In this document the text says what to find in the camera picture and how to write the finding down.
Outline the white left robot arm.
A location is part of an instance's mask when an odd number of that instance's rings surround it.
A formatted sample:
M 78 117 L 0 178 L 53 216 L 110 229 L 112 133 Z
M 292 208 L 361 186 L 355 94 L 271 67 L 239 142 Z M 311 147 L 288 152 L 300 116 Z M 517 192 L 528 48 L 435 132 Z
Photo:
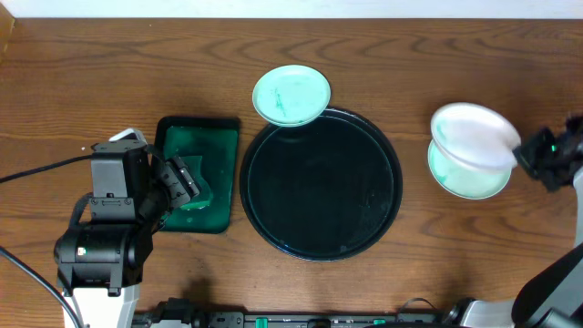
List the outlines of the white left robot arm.
M 54 248 L 58 283 L 82 327 L 129 327 L 143 266 L 163 218 L 199 196 L 179 157 L 138 139 L 96 144 L 93 190 L 80 199 Z

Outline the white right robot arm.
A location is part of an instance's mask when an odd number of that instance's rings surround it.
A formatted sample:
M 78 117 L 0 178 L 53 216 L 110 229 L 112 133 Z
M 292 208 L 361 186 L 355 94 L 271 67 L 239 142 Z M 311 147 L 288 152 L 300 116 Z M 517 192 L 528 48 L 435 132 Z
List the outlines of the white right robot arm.
M 513 150 L 519 166 L 549 191 L 571 186 L 577 196 L 573 250 L 531 279 L 512 302 L 466 298 L 443 327 L 580 327 L 582 325 L 582 117 L 568 118 L 555 136 L 542 128 Z

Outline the white plate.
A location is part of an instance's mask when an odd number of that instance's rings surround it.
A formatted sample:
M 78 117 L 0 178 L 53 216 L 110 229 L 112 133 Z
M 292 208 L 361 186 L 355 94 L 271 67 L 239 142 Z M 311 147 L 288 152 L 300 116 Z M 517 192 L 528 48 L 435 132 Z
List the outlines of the white plate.
M 465 102 L 444 105 L 432 115 L 430 129 L 441 153 L 467 169 L 495 173 L 517 166 L 513 150 L 521 138 L 490 108 Z

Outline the green sponge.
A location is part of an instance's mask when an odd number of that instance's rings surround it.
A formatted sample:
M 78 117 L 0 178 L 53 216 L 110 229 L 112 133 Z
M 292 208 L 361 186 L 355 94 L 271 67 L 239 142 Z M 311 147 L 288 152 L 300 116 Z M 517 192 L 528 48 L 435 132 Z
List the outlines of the green sponge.
M 202 156 L 187 156 L 182 157 L 181 159 L 188 167 L 188 172 L 194 179 L 194 182 L 199 189 L 199 194 L 192 198 L 189 203 L 180 208 L 182 210 L 199 210 L 208 207 L 213 199 L 213 192 L 210 189 L 209 183 L 204 179 L 201 173 Z

